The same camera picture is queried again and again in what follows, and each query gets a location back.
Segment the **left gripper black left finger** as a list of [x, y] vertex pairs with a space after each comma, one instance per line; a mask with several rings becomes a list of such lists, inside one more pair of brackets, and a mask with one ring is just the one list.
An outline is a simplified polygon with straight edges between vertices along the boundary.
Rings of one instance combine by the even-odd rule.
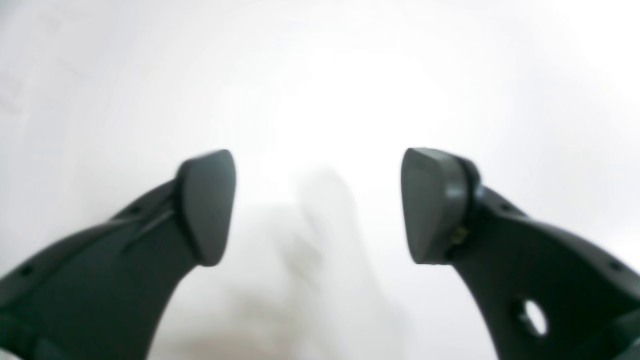
[[1, 279], [1, 351], [21, 360], [144, 360], [178, 287], [227, 246], [236, 168], [226, 149]]

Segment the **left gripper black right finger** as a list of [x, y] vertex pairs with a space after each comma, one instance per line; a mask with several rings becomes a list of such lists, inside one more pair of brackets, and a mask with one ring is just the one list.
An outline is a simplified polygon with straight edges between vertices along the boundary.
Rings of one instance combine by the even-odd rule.
[[535, 221], [475, 164], [409, 148], [401, 165], [416, 264], [452, 265], [501, 360], [637, 360], [639, 275], [578, 235]]

